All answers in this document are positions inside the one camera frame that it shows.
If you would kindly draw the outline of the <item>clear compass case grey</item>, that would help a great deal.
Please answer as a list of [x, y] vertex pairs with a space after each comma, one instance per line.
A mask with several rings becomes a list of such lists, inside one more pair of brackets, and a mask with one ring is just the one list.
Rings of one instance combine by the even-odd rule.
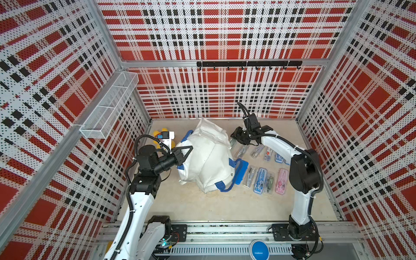
[[251, 158], [253, 158], [253, 159], [258, 158], [260, 156], [260, 154], [262, 153], [263, 149], [264, 149], [264, 145], [256, 146], [250, 154]]

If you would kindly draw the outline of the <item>white canvas cartoon bag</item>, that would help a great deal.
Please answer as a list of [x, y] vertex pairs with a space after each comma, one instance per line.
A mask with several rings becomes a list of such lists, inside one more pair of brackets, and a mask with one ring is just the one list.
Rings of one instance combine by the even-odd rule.
[[202, 118], [176, 145], [181, 146], [193, 146], [186, 161], [177, 167], [181, 185], [195, 183], [205, 194], [217, 190], [229, 192], [233, 188], [236, 163], [224, 129]]

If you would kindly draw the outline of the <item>blue plastic pencil case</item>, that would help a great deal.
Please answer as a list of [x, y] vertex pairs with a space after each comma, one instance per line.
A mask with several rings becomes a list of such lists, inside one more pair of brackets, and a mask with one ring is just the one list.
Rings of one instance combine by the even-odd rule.
[[235, 184], [240, 185], [241, 182], [244, 179], [244, 176], [248, 170], [249, 163], [245, 160], [242, 160], [241, 158], [238, 158], [236, 161], [236, 167], [235, 167]]

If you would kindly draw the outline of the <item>clear case red accents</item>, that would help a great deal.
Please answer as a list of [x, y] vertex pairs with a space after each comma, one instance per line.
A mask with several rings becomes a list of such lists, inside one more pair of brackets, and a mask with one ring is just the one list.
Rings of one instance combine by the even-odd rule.
[[269, 162], [269, 161], [271, 161], [272, 157], [273, 157], [273, 150], [270, 147], [267, 147], [266, 151], [265, 151], [265, 154], [264, 154], [264, 157], [263, 157], [263, 160], [266, 161], [266, 162]]

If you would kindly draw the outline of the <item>clear compass case small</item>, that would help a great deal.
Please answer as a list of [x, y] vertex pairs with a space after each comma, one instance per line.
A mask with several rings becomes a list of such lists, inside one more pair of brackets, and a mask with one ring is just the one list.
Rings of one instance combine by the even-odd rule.
[[251, 188], [253, 179], [255, 177], [255, 174], [257, 173], [257, 167], [255, 166], [249, 166], [248, 170], [245, 174], [245, 181], [243, 182], [243, 186], [246, 188]]

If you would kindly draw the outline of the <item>blue compass case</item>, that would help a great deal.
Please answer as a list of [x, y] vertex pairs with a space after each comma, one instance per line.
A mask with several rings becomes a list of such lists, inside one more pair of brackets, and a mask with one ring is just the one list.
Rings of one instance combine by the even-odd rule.
[[275, 162], [276, 163], [284, 163], [285, 159], [279, 155], [278, 153], [275, 153]]
[[257, 177], [253, 184], [253, 192], [255, 194], [261, 195], [264, 191], [267, 178], [267, 169], [260, 167], [257, 171]]

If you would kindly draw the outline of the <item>clear case green refill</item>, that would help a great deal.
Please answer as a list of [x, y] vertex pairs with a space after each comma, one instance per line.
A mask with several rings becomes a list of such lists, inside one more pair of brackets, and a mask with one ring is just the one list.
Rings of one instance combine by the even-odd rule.
[[268, 172], [265, 178], [264, 192], [268, 195], [272, 194], [275, 188], [275, 173]]

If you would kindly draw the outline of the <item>pink compass set case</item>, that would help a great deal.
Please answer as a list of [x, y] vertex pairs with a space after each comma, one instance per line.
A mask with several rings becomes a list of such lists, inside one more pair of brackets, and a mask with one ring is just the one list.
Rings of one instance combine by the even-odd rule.
[[275, 192], [279, 195], [284, 195], [287, 188], [289, 171], [286, 169], [280, 169], [278, 174], [277, 183], [275, 186]]

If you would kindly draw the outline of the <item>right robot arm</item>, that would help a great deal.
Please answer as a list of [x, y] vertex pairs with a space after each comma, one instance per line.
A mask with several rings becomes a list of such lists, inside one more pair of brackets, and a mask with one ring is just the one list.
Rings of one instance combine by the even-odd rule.
[[313, 230], [317, 235], [317, 225], [312, 218], [313, 200], [324, 188], [318, 154], [313, 149], [303, 149], [291, 143], [267, 125], [261, 126], [255, 114], [250, 114], [242, 103], [237, 105], [244, 114], [245, 128], [236, 128], [231, 137], [242, 145], [251, 145], [255, 141], [290, 161], [288, 179], [296, 192], [289, 215], [288, 235], [294, 241], [300, 241]]

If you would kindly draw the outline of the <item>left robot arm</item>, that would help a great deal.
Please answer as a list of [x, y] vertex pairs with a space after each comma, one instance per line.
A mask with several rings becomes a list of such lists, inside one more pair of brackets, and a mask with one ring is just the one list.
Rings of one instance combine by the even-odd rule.
[[169, 216], [157, 216], [149, 224], [145, 220], [162, 182], [161, 174], [183, 165], [192, 150], [192, 146], [169, 148], [148, 134], [135, 140], [134, 158], [125, 171], [128, 209], [105, 260], [148, 260], [159, 242], [170, 238]]

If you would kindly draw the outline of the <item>yellow red plush toy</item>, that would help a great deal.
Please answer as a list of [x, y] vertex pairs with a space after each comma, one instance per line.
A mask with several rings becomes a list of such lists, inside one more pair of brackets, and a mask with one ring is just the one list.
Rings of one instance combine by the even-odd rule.
[[173, 131], [163, 128], [161, 131], [154, 131], [153, 135], [159, 142], [168, 146], [169, 149], [175, 148], [176, 143], [174, 142], [175, 135]]

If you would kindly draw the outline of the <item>blue round button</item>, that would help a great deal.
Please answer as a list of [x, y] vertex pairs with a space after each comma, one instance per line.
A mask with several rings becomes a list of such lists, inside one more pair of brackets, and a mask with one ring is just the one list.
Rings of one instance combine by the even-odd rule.
[[270, 252], [268, 246], [261, 240], [254, 240], [249, 246], [249, 255], [252, 260], [268, 260]]

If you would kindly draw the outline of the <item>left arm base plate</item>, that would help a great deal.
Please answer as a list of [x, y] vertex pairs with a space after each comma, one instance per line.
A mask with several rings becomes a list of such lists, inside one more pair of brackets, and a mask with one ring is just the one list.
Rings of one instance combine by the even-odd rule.
[[185, 242], [187, 237], [187, 228], [186, 224], [169, 224], [165, 228], [165, 235], [163, 237], [163, 241], [169, 242]]

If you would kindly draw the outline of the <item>black hook rail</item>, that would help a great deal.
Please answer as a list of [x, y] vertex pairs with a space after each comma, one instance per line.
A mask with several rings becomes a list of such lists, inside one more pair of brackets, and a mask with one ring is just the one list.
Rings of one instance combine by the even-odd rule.
[[201, 61], [196, 62], [196, 65], [198, 68], [231, 68], [231, 67], [239, 67], [239, 68], [245, 68], [245, 67], [296, 67], [299, 68], [303, 64], [303, 61], [289, 61], [289, 60], [283, 60], [283, 61]]

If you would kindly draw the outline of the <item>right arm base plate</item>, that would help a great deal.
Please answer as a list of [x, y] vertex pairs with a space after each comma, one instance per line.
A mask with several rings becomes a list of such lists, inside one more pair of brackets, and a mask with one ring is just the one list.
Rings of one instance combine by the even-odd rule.
[[315, 241], [319, 239], [317, 231], [311, 222], [305, 225], [289, 224], [273, 224], [271, 232], [274, 241]]

